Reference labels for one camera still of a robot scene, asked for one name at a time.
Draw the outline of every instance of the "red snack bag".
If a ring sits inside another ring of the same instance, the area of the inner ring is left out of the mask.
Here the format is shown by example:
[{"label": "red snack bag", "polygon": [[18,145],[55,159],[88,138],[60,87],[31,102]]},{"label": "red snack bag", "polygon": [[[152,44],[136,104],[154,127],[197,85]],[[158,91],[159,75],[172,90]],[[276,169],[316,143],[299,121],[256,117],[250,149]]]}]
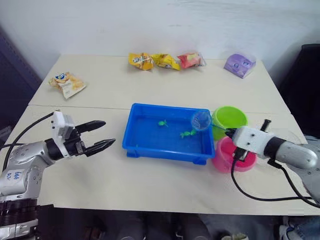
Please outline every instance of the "red snack bag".
[{"label": "red snack bag", "polygon": [[202,57],[200,52],[189,52],[178,56],[181,61],[181,67],[186,69],[190,67],[204,67],[206,61]]}]

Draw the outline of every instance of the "green cup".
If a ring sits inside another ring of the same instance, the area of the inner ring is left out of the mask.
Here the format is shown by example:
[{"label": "green cup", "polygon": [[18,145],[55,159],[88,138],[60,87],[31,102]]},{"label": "green cup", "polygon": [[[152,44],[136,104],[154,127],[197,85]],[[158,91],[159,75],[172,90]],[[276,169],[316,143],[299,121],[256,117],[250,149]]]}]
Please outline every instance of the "green cup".
[{"label": "green cup", "polygon": [[[248,125],[248,119],[240,109],[234,106],[222,106],[212,114],[212,123],[224,129],[240,128]],[[212,128],[213,138],[216,141],[226,136],[224,130],[218,127]]]}]

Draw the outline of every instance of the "purple package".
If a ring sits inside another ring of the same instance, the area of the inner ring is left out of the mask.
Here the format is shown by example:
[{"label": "purple package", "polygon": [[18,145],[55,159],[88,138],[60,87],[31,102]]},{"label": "purple package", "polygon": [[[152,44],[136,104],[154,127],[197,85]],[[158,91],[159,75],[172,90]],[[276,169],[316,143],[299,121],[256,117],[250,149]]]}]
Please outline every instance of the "purple package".
[{"label": "purple package", "polygon": [[236,53],[228,57],[224,68],[243,79],[251,73],[255,65],[256,60],[254,57],[246,57]]}]

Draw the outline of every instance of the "yellow snack bag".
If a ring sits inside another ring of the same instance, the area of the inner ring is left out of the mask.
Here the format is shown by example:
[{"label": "yellow snack bag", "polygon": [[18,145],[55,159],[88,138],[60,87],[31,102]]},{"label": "yellow snack bag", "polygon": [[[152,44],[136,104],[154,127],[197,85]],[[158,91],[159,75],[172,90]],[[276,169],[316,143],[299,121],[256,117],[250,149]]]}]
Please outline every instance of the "yellow snack bag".
[{"label": "yellow snack bag", "polygon": [[154,67],[151,56],[148,53],[129,53],[129,63],[142,70],[150,70]]},{"label": "yellow snack bag", "polygon": [[52,77],[49,80],[49,84],[52,87],[62,91],[62,94],[66,99],[70,98],[86,87],[86,84],[83,81],[69,72],[63,72],[55,77]]},{"label": "yellow snack bag", "polygon": [[175,69],[180,71],[180,65],[176,62],[176,60],[170,56],[169,54],[159,53],[151,55],[153,61],[159,67],[163,67],[166,69]]}]

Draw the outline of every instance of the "pink cup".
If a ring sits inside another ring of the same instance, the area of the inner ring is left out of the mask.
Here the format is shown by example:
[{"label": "pink cup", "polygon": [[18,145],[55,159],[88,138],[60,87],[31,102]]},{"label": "pink cup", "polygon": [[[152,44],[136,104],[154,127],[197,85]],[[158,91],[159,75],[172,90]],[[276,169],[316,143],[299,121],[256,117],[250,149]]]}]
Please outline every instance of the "pink cup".
[{"label": "pink cup", "polygon": [[[215,158],[212,158],[212,163],[215,168],[221,173],[231,173],[232,163],[234,161],[233,153],[236,146],[233,144],[230,137],[225,136],[217,142],[215,150]],[[246,172],[254,167],[257,162],[256,154],[249,152],[245,161],[238,161],[235,164],[234,170],[237,172]]]}]

